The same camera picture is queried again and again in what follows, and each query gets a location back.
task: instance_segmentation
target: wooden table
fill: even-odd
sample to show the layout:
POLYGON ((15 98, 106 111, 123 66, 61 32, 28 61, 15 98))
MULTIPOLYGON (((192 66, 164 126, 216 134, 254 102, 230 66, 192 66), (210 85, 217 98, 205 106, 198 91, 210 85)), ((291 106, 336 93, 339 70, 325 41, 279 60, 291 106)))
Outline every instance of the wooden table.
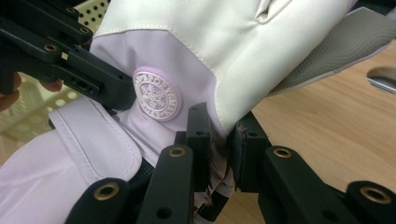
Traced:
MULTIPOLYGON (((374 58, 253 109, 273 145, 290 147, 327 184, 344 191, 370 180, 396 192, 396 95, 373 88, 366 74, 396 67, 396 41, 374 58)), ((217 223, 263 223, 257 194, 237 192, 217 223)))

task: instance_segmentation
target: round embossed logo patch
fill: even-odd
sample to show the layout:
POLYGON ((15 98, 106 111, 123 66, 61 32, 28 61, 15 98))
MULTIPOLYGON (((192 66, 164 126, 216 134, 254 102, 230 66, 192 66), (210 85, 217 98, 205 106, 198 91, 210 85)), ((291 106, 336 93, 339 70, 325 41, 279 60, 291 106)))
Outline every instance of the round embossed logo patch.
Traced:
POLYGON ((143 111, 158 121, 174 118, 181 108, 178 86, 158 69, 139 67, 134 72, 134 90, 143 111))

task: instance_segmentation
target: white glove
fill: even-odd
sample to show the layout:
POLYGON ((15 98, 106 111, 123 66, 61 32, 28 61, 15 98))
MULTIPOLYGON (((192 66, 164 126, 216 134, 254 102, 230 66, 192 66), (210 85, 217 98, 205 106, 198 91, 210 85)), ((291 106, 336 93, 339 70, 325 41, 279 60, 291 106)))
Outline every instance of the white glove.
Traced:
MULTIPOLYGON (((134 77, 138 99, 118 115, 119 125, 133 141, 125 140, 126 134, 113 123, 108 125, 100 108, 94 113, 125 140, 125 150, 81 149, 84 144, 70 141, 81 131, 67 125, 35 139, 0 170, 0 191, 7 192, 0 199, 0 222, 63 222, 94 180, 131 178, 140 153, 155 165, 160 151, 173 144, 175 133, 185 131, 188 108, 203 102, 211 118, 213 190, 230 196, 230 175, 220 185, 227 167, 222 155, 227 134, 320 43, 354 2, 113 0, 92 53, 134 77), (126 172, 122 167, 132 169, 126 172), (102 168, 101 175, 91 174, 93 168, 102 168)), ((65 110, 73 106, 76 116, 86 113, 76 104, 65 110)), ((101 145, 95 133, 88 133, 95 130, 92 126, 81 129, 87 130, 82 135, 89 146, 101 145)), ((197 207, 204 201, 201 196, 196 195, 197 207)))

